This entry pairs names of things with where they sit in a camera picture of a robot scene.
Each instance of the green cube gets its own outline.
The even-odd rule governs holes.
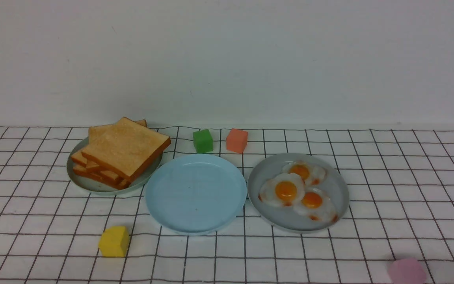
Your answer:
[[[213,151],[213,138],[209,130],[196,131],[192,133],[194,136],[194,147],[197,153],[207,153]]]

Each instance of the egg yolk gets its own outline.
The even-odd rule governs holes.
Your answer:
[[[298,174],[302,180],[306,180],[306,178],[309,177],[309,170],[306,166],[304,165],[295,165],[290,168],[289,173],[296,173]]]
[[[306,193],[304,198],[302,198],[302,204],[304,204],[304,206],[306,206],[308,208],[318,208],[318,207],[320,207],[322,202],[323,202],[323,200],[322,200],[321,196],[319,196],[318,194],[316,194],[314,192],[308,192],[308,193]]]
[[[290,181],[281,181],[276,185],[276,196],[283,201],[292,201],[297,196],[297,187]]]

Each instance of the plate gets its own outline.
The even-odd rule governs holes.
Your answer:
[[[281,173],[284,165],[297,160],[319,165],[327,170],[327,178],[317,187],[328,194],[337,210],[337,216],[341,219],[348,210],[350,202],[350,193],[344,179],[328,163],[302,153],[281,153],[260,162],[252,170],[248,179],[248,198],[266,221],[280,229],[305,234],[328,228],[332,225],[331,223],[311,221],[309,218],[299,216],[291,207],[274,208],[258,198],[260,188],[266,180]]]
[[[171,160],[145,187],[150,215],[179,234],[202,235],[231,223],[246,201],[239,169],[220,157],[193,154]]]
[[[71,160],[71,155],[73,153],[76,153],[79,149],[87,146],[89,143],[89,138],[83,139],[80,143],[77,144],[76,147],[73,148],[71,153],[68,156],[68,162],[66,163],[66,169],[68,171],[68,175],[74,184],[76,184],[78,187],[81,189],[85,190],[88,193],[94,193],[97,195],[103,195],[103,196],[111,196],[111,195],[116,195],[116,194],[124,194],[128,193],[131,191],[134,191],[136,189],[140,189],[143,187],[143,185],[149,180],[150,176],[152,176],[153,172],[158,168],[161,160],[162,160],[162,154],[153,161],[153,163],[139,176],[132,184],[130,187],[126,189],[121,189],[117,190],[114,189],[113,187],[109,187],[108,185],[105,185],[104,183],[97,182],[95,180],[91,180],[90,178],[86,178],[83,176],[77,176],[73,172],[73,167],[74,163]]]

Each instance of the orange cube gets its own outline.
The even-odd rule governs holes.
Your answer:
[[[231,129],[227,135],[227,150],[243,153],[248,143],[248,132],[236,128]]]

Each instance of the fried egg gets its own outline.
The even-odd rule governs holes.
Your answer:
[[[295,161],[283,167],[283,173],[298,174],[306,186],[319,185],[325,180],[327,171],[318,165],[310,165],[304,161]]]
[[[281,173],[261,187],[259,199],[274,207],[292,206],[304,197],[304,182],[296,173]]]
[[[301,215],[310,218],[313,221],[331,222],[337,221],[337,212],[332,203],[332,200],[327,194],[316,187],[306,187],[306,194],[301,202],[294,204],[294,211]]]

